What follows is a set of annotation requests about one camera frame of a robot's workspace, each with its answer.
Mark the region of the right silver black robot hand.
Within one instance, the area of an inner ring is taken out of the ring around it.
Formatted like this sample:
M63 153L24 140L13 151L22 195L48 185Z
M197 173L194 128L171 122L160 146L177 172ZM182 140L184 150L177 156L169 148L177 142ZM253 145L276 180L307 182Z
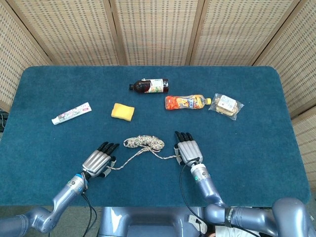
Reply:
M179 131L175 131L175 135L178 142L174 145L174 151L179 165L191 166L195 162L202 163L203 155L192 135Z

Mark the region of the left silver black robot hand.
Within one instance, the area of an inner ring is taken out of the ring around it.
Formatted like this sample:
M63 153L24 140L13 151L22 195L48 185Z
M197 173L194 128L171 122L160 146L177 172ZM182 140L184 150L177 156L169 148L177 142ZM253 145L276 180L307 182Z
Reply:
M119 144L102 143L83 163L82 173L86 180L95 177L106 177L116 164L116 157L111 156Z

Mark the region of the orange juice plastic bottle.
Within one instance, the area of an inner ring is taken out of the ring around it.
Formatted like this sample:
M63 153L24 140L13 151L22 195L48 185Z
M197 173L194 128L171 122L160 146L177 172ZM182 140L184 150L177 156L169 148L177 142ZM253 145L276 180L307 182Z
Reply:
M189 96L166 96L165 109L202 109L205 105L212 103L211 98L205 98L203 95L189 95Z

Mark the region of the white floral toothpaste tube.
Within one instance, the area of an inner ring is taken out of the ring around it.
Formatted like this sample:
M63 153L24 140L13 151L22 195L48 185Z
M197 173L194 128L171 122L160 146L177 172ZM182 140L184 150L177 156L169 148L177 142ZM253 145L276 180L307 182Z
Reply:
M85 113L91 112L92 108L88 102L77 106L69 111L66 111L60 115L58 115L56 118L53 118L51 121L54 125L66 122L70 119L73 119L75 117L81 116Z

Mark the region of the yellow green scrubbing sponge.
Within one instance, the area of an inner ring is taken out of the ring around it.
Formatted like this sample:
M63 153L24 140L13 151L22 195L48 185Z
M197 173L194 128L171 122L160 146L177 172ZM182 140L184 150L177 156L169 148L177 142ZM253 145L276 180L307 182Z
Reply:
M111 117L131 121L135 108L120 103L115 103L111 112Z

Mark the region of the clear bag of pastries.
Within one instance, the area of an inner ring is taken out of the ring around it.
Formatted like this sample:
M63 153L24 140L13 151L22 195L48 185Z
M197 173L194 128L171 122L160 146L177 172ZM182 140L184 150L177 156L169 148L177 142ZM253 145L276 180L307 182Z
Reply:
M231 120L236 120L237 114L243 107L244 104L240 101L223 94L215 93L209 110L225 115Z

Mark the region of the blue carpet table cover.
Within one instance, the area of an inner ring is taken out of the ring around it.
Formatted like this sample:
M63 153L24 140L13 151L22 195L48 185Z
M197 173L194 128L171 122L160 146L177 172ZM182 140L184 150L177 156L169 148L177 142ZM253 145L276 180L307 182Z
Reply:
M166 78L170 95L215 93L244 104L236 120L210 111L168 111L165 94L129 85ZM88 102L91 112L52 119ZM115 103L134 107L131 121L111 117ZM196 140L226 204L270 206L310 199L310 186L277 71L268 66L37 66L27 68L0 141L0 206L51 205L103 142L119 170L93 178L95 206L204 206L188 168L173 158L175 131Z

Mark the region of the white connector tag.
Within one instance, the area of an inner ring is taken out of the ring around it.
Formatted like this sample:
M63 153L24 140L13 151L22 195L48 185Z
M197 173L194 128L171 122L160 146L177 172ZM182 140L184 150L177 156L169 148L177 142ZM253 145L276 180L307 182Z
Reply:
M194 215L189 215L188 222L192 224L199 233L206 234L207 225L201 219Z

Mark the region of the blue-grey robot torso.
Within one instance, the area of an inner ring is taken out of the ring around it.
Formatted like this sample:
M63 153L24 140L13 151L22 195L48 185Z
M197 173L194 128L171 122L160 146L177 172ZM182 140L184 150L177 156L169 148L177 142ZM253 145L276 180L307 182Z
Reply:
M193 207L202 220L203 209ZM188 222L187 207L104 207L98 237L205 237Z

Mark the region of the dark iced tea bottle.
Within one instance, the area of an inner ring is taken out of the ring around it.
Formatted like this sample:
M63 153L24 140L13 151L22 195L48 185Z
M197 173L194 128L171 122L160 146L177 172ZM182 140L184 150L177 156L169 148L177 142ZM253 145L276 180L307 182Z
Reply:
M137 93L167 93L169 91L168 79L141 79L129 85L129 90Z

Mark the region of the white cloth bundle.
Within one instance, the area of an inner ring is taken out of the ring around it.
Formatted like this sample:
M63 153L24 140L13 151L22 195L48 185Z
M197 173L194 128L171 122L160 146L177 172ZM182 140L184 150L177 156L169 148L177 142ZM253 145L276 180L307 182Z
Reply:
M228 228L225 226L215 226L216 237L260 237L258 232L244 231L238 228Z

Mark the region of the black device on floor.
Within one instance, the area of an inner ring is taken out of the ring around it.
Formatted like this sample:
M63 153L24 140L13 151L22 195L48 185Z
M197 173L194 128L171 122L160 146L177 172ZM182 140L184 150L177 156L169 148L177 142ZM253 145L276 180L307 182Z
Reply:
M5 129L6 122L8 120L9 113L0 109L0 133L2 133Z

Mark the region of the woven rattan screen panel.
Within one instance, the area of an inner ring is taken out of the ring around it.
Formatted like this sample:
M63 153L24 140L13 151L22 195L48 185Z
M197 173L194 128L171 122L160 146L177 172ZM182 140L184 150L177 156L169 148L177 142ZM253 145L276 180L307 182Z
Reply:
M316 192L316 106L292 120L310 188Z
M316 105L316 0L299 0L254 63L277 70L292 118Z
M52 62L9 5L0 0L0 109L9 112L22 73Z
M300 0L203 0L190 65L253 65Z
M109 0L126 65L190 63L205 0Z
M54 65L127 65L115 0L5 0Z

